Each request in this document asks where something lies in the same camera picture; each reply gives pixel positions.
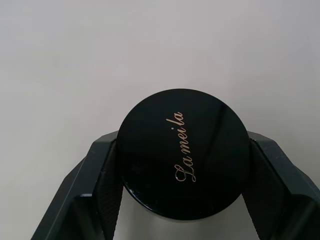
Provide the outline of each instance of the la mei la logo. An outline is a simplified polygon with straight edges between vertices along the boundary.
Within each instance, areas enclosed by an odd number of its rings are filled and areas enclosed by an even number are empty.
[[[187,175],[191,175],[191,179],[193,182],[196,181],[196,176],[195,176],[195,170],[192,167],[194,165],[194,163],[192,162],[192,158],[188,156],[188,154],[191,153],[190,151],[190,147],[189,147],[189,142],[187,140],[188,136],[187,136],[187,130],[185,130],[183,127],[183,125],[185,125],[185,123],[183,122],[183,114],[181,112],[177,112],[174,113],[174,118],[175,120],[170,120],[170,119],[166,119],[168,122],[171,122],[173,124],[176,124],[177,128],[177,132],[178,132],[178,137],[181,139],[180,143],[180,148],[181,148],[181,152],[183,154],[185,154],[184,157],[182,157],[183,160],[183,166],[180,166],[178,164],[174,165],[176,172],[175,172],[175,178],[179,181],[179,182],[183,182],[184,180],[187,179]]]

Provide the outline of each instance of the textured surface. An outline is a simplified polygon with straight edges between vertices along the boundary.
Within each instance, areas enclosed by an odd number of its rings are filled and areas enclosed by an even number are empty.
[[[115,144],[113,144],[111,152],[112,154],[105,161],[94,190],[106,240],[112,240],[114,237],[123,192],[121,178],[116,169]]]
[[[259,238],[269,240],[288,200],[288,192],[257,144],[251,143],[254,172],[242,195]]]

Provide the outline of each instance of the glossy black cap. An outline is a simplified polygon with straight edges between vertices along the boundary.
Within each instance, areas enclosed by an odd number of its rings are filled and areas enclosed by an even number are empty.
[[[214,215],[247,182],[246,128],[230,107],[204,92],[171,89],[147,97],[124,119],[116,145],[124,186],[163,217]]]

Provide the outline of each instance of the black holder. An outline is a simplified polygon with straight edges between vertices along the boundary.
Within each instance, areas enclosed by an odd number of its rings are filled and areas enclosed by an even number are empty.
[[[112,240],[123,185],[117,131],[96,140],[65,177],[31,240]],[[320,240],[320,190],[278,144],[248,132],[251,176],[242,193],[261,240]]]

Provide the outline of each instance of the round black lid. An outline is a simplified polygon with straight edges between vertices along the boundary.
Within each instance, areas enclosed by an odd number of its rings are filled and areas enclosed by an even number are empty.
[[[196,90],[171,89],[141,101],[124,119],[116,146],[129,193],[171,219],[222,211],[249,174],[245,126],[222,101]]]

